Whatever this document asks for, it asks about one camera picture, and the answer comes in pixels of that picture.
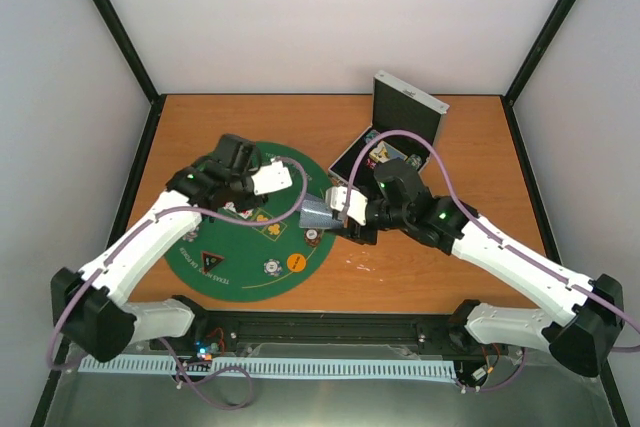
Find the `white poker chip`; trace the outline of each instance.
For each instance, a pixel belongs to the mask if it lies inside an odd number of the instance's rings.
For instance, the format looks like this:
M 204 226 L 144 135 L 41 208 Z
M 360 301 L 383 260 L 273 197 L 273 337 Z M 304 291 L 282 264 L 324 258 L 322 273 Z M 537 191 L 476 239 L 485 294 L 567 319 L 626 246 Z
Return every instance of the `white poker chip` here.
M 309 229 L 304 234 L 309 240 L 316 240 L 318 238 L 318 231 L 316 229 Z
M 269 259 L 264 263 L 264 272 L 268 275 L 277 277 L 282 272 L 282 266 L 280 262 L 275 259 Z

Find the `green mat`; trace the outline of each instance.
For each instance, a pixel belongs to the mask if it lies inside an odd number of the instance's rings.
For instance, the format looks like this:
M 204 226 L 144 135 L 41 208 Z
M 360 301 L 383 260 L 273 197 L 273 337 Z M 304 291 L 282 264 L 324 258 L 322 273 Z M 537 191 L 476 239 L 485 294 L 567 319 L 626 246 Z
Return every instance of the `green mat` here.
M 324 198 L 331 182 L 324 170 L 295 149 L 270 142 L 258 142 L 263 158 L 291 157 L 302 164 L 308 176 L 308 192 Z M 271 219 L 286 212 L 302 187 L 297 170 L 291 169 L 293 186 L 269 195 L 263 207 L 243 214 L 248 220 Z M 235 218 L 240 214 L 227 209 L 220 213 Z M 264 300 L 293 289 L 308 279 L 327 258 L 335 236 L 322 235 L 311 247 L 304 229 L 298 227 L 300 214 L 266 227 L 242 227 L 221 220 L 202 222 L 166 253 L 173 272 L 189 287 L 210 297 L 237 302 Z M 280 263 L 279 275 L 265 272 L 265 263 Z

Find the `white wall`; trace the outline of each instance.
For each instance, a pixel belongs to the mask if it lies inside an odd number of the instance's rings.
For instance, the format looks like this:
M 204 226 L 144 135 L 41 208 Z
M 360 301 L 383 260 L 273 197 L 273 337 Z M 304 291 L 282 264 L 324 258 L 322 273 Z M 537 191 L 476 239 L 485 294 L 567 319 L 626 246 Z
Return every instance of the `white wall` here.
M 556 0 L 112 0 L 162 92 L 503 94 Z
M 578 0 L 516 114 L 563 261 L 622 282 L 640 317 L 640 0 Z M 640 336 L 625 328 L 619 344 Z M 640 355 L 611 355 L 640 425 Z
M 90 0 L 0 0 L 0 424 L 44 387 L 49 280 L 104 249 L 148 103 Z

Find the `black metal frame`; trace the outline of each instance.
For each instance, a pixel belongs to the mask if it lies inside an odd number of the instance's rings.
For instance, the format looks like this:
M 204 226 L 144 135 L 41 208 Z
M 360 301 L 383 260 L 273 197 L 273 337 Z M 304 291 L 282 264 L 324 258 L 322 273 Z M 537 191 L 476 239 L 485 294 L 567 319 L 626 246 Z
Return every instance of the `black metal frame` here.
M 100 12 L 103 20 L 105 21 L 107 27 L 111 31 L 118 47 L 122 51 L 127 63 L 129 64 L 134 76 L 138 80 L 140 87 L 144 91 L 145 95 L 149 99 L 151 104 L 149 116 L 147 118 L 147 122 L 145 124 L 144 131 L 142 133 L 142 138 L 140 140 L 140 144 L 138 146 L 138 150 L 135 155 L 135 159 L 133 165 L 131 167 L 131 171 L 129 174 L 129 178 L 127 179 L 127 184 L 125 188 L 125 192 L 122 196 L 122 200 L 120 202 L 116 220 L 113 224 L 113 228 L 111 230 L 111 234 L 109 236 L 109 245 L 113 243 L 116 239 L 118 239 L 124 232 L 126 231 L 126 227 L 129 221 L 129 217 L 131 215 L 131 211 L 133 208 L 133 204 L 136 198 L 136 194 L 138 191 L 138 187 L 140 185 L 140 181 L 142 179 L 142 174 L 144 171 L 144 167 L 146 165 L 146 161 L 151 149 L 151 145 L 153 143 L 153 138 L 155 136 L 155 131 L 158 126 L 158 122 L 160 120 L 160 116 L 162 115 L 162 109 L 164 107 L 164 102 L 166 99 L 165 95 L 159 95 L 156 88 L 153 85 L 153 82 L 149 78 L 149 75 L 140 60 L 140 57 L 136 53 L 136 50 L 131 43 L 118 15 L 113 8 L 110 0 L 93 0 L 98 11 Z M 538 35 L 535 43 L 531 47 L 529 54 L 527 55 L 524 63 L 520 67 L 516 77 L 513 80 L 513 83 L 509 87 L 507 93 L 501 98 L 504 114 L 507 120 L 507 124 L 509 126 L 509 131 L 511 133 L 511 137 L 513 140 L 513 144 L 515 146 L 516 154 L 518 160 L 520 162 L 520 167 L 522 170 L 522 174 L 524 177 L 525 184 L 527 186 L 527 191 L 529 193 L 529 197 L 531 200 L 531 205 L 533 206 L 534 215 L 536 218 L 536 222 L 538 224 L 538 229 L 540 231 L 540 235 L 542 237 L 542 242 L 545 248 L 546 255 L 555 262 L 560 262 L 560 255 L 558 252 L 558 248 L 556 246 L 555 240 L 553 238 L 553 234 L 551 232 L 551 227 L 549 224 L 548 217 L 546 215 L 544 205 L 542 203 L 542 198 L 540 196 L 540 192 L 538 190 L 538 186 L 535 181 L 535 177 L 533 175 L 533 170 L 531 168 L 531 164 L 529 162 L 529 158 L 527 156 L 527 151 L 524 146 L 522 135 L 520 133 L 520 129 L 518 127 L 518 122 L 516 120 L 513 106 L 521 94 L 524 86 L 528 82 L 529 78 L 533 74 L 536 66 L 540 62 L 542 56 L 544 55 L 547 47 L 550 45 L 553 37 L 558 32 L 560 26 L 562 25 L 564 19 L 567 14 L 571 10 L 571 7 L 575 3 L 576 0 L 558 0 L 556 2 L 555 7 L 553 8 L 549 18 L 544 24 L 540 34 Z M 277 329 L 283 328 L 284 325 L 282 323 L 283 320 L 286 320 L 291 314 L 282 313 L 282 314 L 261 314 L 261 313 L 227 313 L 228 320 L 233 321 L 233 319 L 239 319 L 242 317 L 244 322 L 251 324 L 253 326 L 256 325 L 254 321 L 260 321 L 263 323 L 271 322 L 271 325 L 274 329 L 273 334 L 277 335 Z M 423 319 L 424 322 L 429 323 L 430 320 L 435 322 L 439 322 L 442 319 L 442 316 L 407 316 L 404 314 L 391 314 L 384 315 L 383 317 L 377 316 L 377 314 L 355 314 L 355 315 L 336 315 L 336 329 L 340 329 L 339 325 L 343 324 L 346 318 L 349 318 L 351 321 L 359 322 L 359 321 L 369 321 L 369 320 L 384 320 L 384 322 L 376 323 L 372 322 L 370 329 L 367 329 L 367 335 L 372 338 L 384 338 L 389 334 L 389 328 L 395 329 L 396 327 L 402 331 L 401 335 L 406 336 L 407 338 L 413 336 L 415 332 L 414 329 L 417 325 L 419 325 L 419 319 Z M 331 335 L 329 331 L 331 330 L 331 323 L 322 322 L 320 326 L 316 325 L 316 328 L 324 329 L 324 331 Z M 254 336 L 257 336 L 256 339 L 260 337 L 260 335 L 269 336 L 268 332 L 264 330 L 251 330 Z M 62 362 L 66 357 L 68 352 L 68 344 L 63 341 L 61 348 L 58 351 L 56 361 Z M 58 384 L 58 380 L 60 378 L 59 372 L 52 371 L 47 380 L 44 392 L 40 398 L 40 402 L 36 409 L 33 421 L 31 423 L 32 427 L 42 427 L 44 426 L 47 418 L 47 414 L 49 411 L 49 406 L 53 401 L 55 395 L 55 389 Z M 607 398 L 609 400 L 609 404 L 611 406 L 613 416 L 620 427 L 629 426 L 629 420 L 627 418 L 624 406 L 622 404 L 622 400 L 620 398 L 618 389 L 616 387 L 615 381 L 613 379 L 613 375 L 611 373 L 611 369 L 609 364 L 605 365 L 605 368 L 601 374 L 601 380 L 604 386 L 604 389 L 607 394 Z

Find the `wooden tabletop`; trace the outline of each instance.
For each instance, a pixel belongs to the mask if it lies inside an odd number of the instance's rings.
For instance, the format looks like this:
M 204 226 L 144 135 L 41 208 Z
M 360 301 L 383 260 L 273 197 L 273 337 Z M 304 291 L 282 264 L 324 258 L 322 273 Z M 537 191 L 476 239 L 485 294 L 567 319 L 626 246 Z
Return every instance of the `wooden tabletop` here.
M 436 146 L 458 195 L 495 225 L 543 252 L 500 99 L 441 96 L 451 107 Z M 210 152 L 223 133 L 279 142 L 323 168 L 370 124 L 369 95 L 171 95 L 167 98 L 131 216 L 157 199 L 173 173 Z M 422 174 L 446 194 L 435 162 Z M 419 245 L 399 232 L 378 245 L 338 238 L 327 260 L 293 290 L 260 302 L 226 302 L 193 291 L 164 259 L 135 289 L 133 301 L 183 294 L 208 309 L 449 313 L 466 298 L 498 306 L 532 304 L 478 267 Z

